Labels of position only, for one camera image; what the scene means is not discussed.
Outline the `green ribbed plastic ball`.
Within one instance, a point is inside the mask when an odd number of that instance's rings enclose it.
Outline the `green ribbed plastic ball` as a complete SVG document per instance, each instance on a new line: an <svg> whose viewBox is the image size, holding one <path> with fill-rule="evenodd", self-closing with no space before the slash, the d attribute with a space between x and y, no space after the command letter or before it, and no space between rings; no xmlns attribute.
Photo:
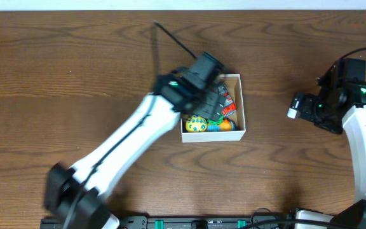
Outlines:
<svg viewBox="0 0 366 229"><path fill-rule="evenodd" d="M208 125L220 125L224 121L224 115L221 114L217 121L207 120Z"/></svg>

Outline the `yellow ball with blue letters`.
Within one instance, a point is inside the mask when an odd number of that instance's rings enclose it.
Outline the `yellow ball with blue letters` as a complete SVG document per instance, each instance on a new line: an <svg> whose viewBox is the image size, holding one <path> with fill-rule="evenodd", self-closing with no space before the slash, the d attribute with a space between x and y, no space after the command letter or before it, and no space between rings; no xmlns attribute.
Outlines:
<svg viewBox="0 0 366 229"><path fill-rule="evenodd" d="M205 132L207 127L207 120L198 115L192 115L186 120L186 130L188 132Z"/></svg>

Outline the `orange and blue toy figure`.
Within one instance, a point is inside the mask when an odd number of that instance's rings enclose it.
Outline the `orange and blue toy figure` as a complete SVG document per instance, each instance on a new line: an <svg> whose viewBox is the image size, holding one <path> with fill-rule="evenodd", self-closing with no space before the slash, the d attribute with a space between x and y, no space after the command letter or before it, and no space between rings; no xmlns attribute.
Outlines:
<svg viewBox="0 0 366 229"><path fill-rule="evenodd" d="M207 132L229 132L235 130L235 123L229 119L223 119L220 123L209 123L207 126Z"/></svg>

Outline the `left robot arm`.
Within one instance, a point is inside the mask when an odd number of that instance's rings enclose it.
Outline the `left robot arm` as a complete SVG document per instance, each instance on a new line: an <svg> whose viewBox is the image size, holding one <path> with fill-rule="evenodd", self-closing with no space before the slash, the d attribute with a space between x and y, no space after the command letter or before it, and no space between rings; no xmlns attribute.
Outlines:
<svg viewBox="0 0 366 229"><path fill-rule="evenodd" d="M203 52L191 67L157 75L134 113L97 149L70 167L55 164L47 173L44 208L62 228L118 228L120 220L105 201L124 173L181 115L206 110L218 120L224 99L213 87L224 65Z"/></svg>

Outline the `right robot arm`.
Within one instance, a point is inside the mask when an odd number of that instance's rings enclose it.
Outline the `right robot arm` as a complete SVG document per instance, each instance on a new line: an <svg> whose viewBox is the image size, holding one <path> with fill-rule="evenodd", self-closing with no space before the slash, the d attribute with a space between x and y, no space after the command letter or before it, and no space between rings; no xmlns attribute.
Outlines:
<svg viewBox="0 0 366 229"><path fill-rule="evenodd" d="M318 79L318 94L297 92L289 118L300 118L333 134L346 134L351 150L355 202L335 216L309 210L295 214L296 228L330 225L366 228L366 62L342 58Z"/></svg>

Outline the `red toy fire truck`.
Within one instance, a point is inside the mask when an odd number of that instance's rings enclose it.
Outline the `red toy fire truck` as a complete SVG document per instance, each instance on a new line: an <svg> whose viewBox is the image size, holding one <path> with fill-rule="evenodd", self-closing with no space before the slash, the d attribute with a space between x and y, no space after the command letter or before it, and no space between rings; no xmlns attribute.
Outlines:
<svg viewBox="0 0 366 229"><path fill-rule="evenodd" d="M236 112L236 104L234 103L233 98L229 94L228 87L223 81L218 82L217 91L219 95L222 95L226 98L222 110L224 117L233 115Z"/></svg>

